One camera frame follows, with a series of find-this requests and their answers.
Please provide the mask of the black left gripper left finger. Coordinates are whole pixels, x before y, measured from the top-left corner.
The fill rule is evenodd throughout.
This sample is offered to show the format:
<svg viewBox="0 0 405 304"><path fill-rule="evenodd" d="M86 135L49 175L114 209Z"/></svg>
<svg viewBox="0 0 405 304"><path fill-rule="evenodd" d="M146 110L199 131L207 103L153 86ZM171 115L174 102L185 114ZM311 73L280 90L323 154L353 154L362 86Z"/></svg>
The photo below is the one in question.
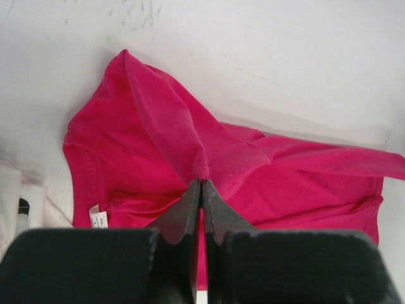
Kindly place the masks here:
<svg viewBox="0 0 405 304"><path fill-rule="evenodd" d="M1 262L2 303L195 303L201 184L143 229L32 229Z"/></svg>

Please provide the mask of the pink t shirt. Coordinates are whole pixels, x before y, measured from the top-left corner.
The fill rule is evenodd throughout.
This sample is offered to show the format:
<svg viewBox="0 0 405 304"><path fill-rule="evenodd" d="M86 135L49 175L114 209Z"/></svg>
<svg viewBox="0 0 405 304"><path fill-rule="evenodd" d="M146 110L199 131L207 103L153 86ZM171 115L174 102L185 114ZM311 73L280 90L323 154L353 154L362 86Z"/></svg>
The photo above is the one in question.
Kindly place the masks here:
<svg viewBox="0 0 405 304"><path fill-rule="evenodd" d="M404 178L395 153L220 122L127 50L68 124L63 152L80 228L90 227L93 206L109 227L145 227L199 179L258 229L350 229L378 242L383 180Z"/></svg>

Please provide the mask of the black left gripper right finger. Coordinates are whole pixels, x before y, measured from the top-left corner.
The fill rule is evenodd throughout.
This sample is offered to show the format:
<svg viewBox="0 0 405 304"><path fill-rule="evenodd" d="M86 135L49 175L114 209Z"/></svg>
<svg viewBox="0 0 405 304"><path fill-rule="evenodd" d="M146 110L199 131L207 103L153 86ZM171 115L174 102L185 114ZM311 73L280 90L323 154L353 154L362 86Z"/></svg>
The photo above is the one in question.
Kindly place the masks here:
<svg viewBox="0 0 405 304"><path fill-rule="evenodd" d="M345 230L259 230L202 184L209 303L397 303L382 257Z"/></svg>

